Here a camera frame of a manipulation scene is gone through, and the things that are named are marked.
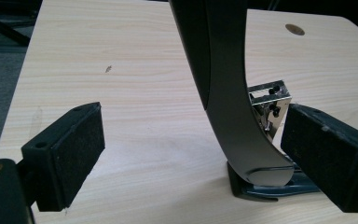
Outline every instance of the table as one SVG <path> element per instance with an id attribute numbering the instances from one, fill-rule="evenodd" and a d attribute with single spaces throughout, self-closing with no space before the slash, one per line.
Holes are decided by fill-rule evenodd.
<path id="1" fill-rule="evenodd" d="M 350 21 L 249 10 L 245 48 L 250 86 L 283 79 L 292 102 L 358 129 L 358 28 Z M 232 196 L 167 3 L 45 0 L 0 158 L 20 161 L 33 136 L 96 101 L 106 149 L 70 208 L 33 206 L 37 223 L 358 223 L 322 193 L 278 203 Z"/>

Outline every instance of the stapler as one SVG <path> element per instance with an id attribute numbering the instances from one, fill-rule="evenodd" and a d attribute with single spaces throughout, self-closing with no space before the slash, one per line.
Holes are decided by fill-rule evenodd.
<path id="1" fill-rule="evenodd" d="M 282 81 L 247 86 L 246 1 L 170 5 L 203 108 L 227 157 L 233 194 L 276 202 L 321 190 L 343 212 L 358 213 L 358 131 L 321 110 L 290 104 Z M 271 140 L 286 110 L 282 153 Z"/>

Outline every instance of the curved black object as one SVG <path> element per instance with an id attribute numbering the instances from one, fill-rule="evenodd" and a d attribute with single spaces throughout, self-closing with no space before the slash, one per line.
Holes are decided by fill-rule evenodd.
<path id="1" fill-rule="evenodd" d="M 284 186 L 294 173 L 261 130 L 244 68 L 246 1 L 171 0 L 186 57 L 228 163 L 257 186 Z"/>

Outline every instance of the silver metal hinge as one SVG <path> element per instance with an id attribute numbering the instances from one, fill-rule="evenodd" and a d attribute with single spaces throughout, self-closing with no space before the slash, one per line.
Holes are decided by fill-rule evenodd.
<path id="1" fill-rule="evenodd" d="M 292 100 L 282 80 L 248 88 L 255 116 L 272 141 Z"/>

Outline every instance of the wooden tabletop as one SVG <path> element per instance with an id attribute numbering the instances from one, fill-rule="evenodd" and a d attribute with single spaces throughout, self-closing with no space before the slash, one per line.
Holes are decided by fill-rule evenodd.
<path id="1" fill-rule="evenodd" d="M 358 129 L 358 28 L 350 21 L 249 10 L 245 53 L 249 85 L 283 79 L 293 103 Z M 70 208 L 33 206 L 37 223 L 358 223 L 322 193 L 277 203 L 232 196 L 168 3 L 45 0 L 0 158 L 20 161 L 33 136 L 97 101 L 106 149 Z"/>

